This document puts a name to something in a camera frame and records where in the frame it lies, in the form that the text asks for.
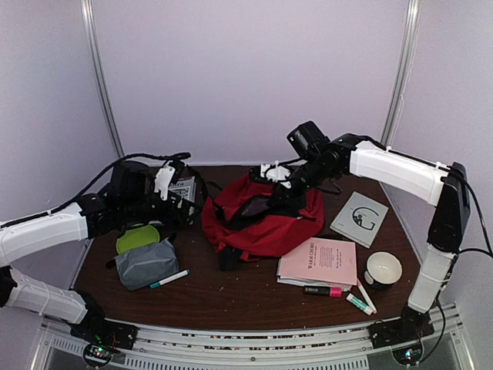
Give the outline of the red student backpack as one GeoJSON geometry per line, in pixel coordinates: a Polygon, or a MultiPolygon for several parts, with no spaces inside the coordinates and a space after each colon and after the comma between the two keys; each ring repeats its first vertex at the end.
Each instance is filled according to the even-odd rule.
{"type": "Polygon", "coordinates": [[[270,203],[274,185],[259,183],[245,174],[214,196],[207,194],[201,212],[202,230],[218,254],[221,271],[240,261],[282,257],[325,225],[324,198],[309,190],[301,202],[270,203]]]}

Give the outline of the pink Warm Chord book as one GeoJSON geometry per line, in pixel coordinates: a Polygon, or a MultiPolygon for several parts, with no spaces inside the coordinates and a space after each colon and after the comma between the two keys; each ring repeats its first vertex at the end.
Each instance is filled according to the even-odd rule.
{"type": "Polygon", "coordinates": [[[356,244],[312,237],[282,256],[277,282],[348,291],[357,284],[356,244]]]}

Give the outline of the grey Great Gatsby book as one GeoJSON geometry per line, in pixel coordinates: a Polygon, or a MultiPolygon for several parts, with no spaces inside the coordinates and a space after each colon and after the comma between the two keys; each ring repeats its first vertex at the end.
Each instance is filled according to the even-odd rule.
{"type": "Polygon", "coordinates": [[[342,236],[370,248],[388,212],[388,207],[376,200],[353,192],[330,229],[342,236]]]}

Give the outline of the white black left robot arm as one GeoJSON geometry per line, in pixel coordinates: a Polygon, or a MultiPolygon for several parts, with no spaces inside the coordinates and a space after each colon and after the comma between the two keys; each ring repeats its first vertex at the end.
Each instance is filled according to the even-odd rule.
{"type": "Polygon", "coordinates": [[[111,334],[97,304],[76,291],[54,287],[13,268],[13,262],[50,247],[85,241],[117,230],[125,233],[152,222],[185,225],[200,206],[169,190],[180,178],[190,153],[168,156],[134,153],[102,172],[111,180],[90,193],[91,180],[72,199],[38,214],[1,224],[1,305],[24,308],[80,325],[94,342],[111,334]]]}

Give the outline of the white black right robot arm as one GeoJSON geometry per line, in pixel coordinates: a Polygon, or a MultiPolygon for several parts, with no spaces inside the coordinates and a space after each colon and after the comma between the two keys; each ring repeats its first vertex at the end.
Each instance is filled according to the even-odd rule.
{"type": "Polygon", "coordinates": [[[283,170],[274,163],[261,170],[261,176],[275,184],[272,204],[293,204],[326,179],[354,175],[395,187],[434,208],[428,251],[401,318],[395,323],[395,334],[411,340],[424,328],[425,316],[458,259],[471,213],[464,166],[417,159],[369,136],[346,133],[330,140],[312,121],[300,124],[287,140],[304,164],[295,170],[283,170]]]}

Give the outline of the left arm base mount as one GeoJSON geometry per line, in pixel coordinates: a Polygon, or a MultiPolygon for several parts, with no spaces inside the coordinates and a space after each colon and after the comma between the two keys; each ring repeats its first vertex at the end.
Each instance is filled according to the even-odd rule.
{"type": "Polygon", "coordinates": [[[135,325],[105,320],[101,325],[90,328],[88,325],[69,323],[70,334],[93,345],[102,345],[111,350],[132,350],[138,328],[135,325]]]}

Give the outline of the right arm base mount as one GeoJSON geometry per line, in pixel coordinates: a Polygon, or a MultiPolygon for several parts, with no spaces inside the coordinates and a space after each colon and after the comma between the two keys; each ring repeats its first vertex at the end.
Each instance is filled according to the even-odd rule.
{"type": "Polygon", "coordinates": [[[367,327],[374,349],[419,341],[424,336],[435,333],[433,324],[428,321],[421,327],[397,318],[390,321],[376,321],[367,327]]]}

